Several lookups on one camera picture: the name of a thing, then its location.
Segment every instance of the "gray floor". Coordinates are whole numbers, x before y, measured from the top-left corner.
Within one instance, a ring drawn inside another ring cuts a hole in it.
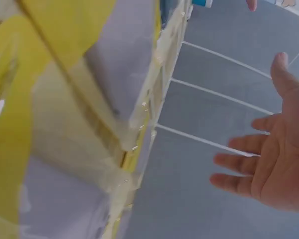
[[[276,52],[299,54],[299,18],[263,1],[251,13],[244,0],[215,0],[194,8],[185,41],[267,74]],[[299,77],[299,56],[290,70]],[[172,82],[159,124],[210,142],[253,133],[253,118],[281,110],[270,79],[188,44],[173,77],[196,87]],[[125,239],[299,239],[299,214],[209,184],[213,172],[226,172],[212,163],[217,152],[224,150],[159,128]]]

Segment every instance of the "yellow plastic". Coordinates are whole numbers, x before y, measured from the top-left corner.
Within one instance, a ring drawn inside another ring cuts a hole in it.
[[[149,120],[150,120],[150,111],[147,111],[147,114],[146,114],[146,117],[144,120],[144,125],[141,127],[141,129],[139,131],[139,136],[137,138],[136,145],[131,151],[127,152],[124,157],[122,168],[126,172],[133,173],[135,171],[135,168],[136,168],[136,165],[137,165],[138,159],[139,159],[139,154],[140,154],[142,144],[143,144],[146,127],[148,125]]]
[[[157,41],[160,36],[161,31],[161,14],[160,14],[160,0],[156,0],[156,11],[155,11],[155,37],[154,37],[154,46],[157,47]]]
[[[14,16],[0,25],[0,218],[15,225],[19,186],[31,150],[31,88],[48,61],[25,18]],[[6,231],[6,225],[0,223],[0,231]]]
[[[18,0],[65,67],[96,42],[115,0]]]

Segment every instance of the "blue object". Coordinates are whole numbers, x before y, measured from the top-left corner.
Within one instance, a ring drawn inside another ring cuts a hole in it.
[[[193,4],[206,6],[206,0],[193,0]]]

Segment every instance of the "yellow object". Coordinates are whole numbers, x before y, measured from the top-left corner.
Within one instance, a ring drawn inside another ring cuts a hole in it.
[[[65,67],[98,39],[115,0],[19,0]]]
[[[127,152],[124,157],[122,168],[126,172],[133,173],[135,171],[136,165],[138,163],[140,151],[142,148],[142,144],[143,144],[146,127],[147,127],[149,120],[150,120],[150,111],[147,111],[147,114],[146,114],[146,117],[144,120],[144,125],[141,127],[141,129],[139,131],[139,136],[137,138],[136,145],[131,151]]]
[[[155,37],[154,46],[157,47],[157,41],[161,31],[161,13],[160,13],[160,0],[156,0],[156,11],[155,11]]]
[[[25,18],[14,16],[0,25],[0,218],[15,225],[31,150],[31,89],[49,59]],[[6,232],[6,226],[0,223],[0,232]],[[17,238],[15,233],[0,239]]]
[[[135,143],[146,105],[136,107],[135,118],[122,122],[104,98],[84,54],[97,42],[115,0],[18,0],[47,42],[62,70],[83,102],[87,120],[103,145],[119,161]]]

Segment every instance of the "plastic wrap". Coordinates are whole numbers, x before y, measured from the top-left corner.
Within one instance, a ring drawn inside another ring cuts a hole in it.
[[[110,217],[102,223],[113,224],[131,186],[129,174],[115,165],[95,136],[88,124],[91,119],[83,114],[89,108],[59,70],[31,23],[21,14],[15,15],[18,10],[13,2],[2,3],[7,4],[2,5],[2,11],[11,6],[13,10],[8,15],[0,13],[0,239],[73,237],[71,227],[82,219],[80,215],[77,221],[60,224],[64,234],[45,231],[41,220],[64,218],[70,213],[66,211],[76,206],[68,198],[75,198],[75,192],[67,196],[62,191],[66,190],[62,180],[68,187],[76,180],[70,174],[83,179],[77,179],[78,188],[89,188],[100,196],[102,203],[95,201],[95,207],[104,204],[102,208],[106,208],[109,203]],[[33,204],[27,195],[34,195]],[[49,197],[51,207],[45,204]],[[69,204],[60,205],[64,211],[59,211],[56,202]],[[95,233],[100,234],[103,227],[96,228]],[[95,236],[91,233],[86,238]]]
[[[108,131],[100,135],[103,144],[131,150],[148,110],[141,88],[151,61],[154,1],[19,2],[99,119],[93,126]]]
[[[179,0],[160,0],[161,22],[165,28],[174,10],[177,8]]]

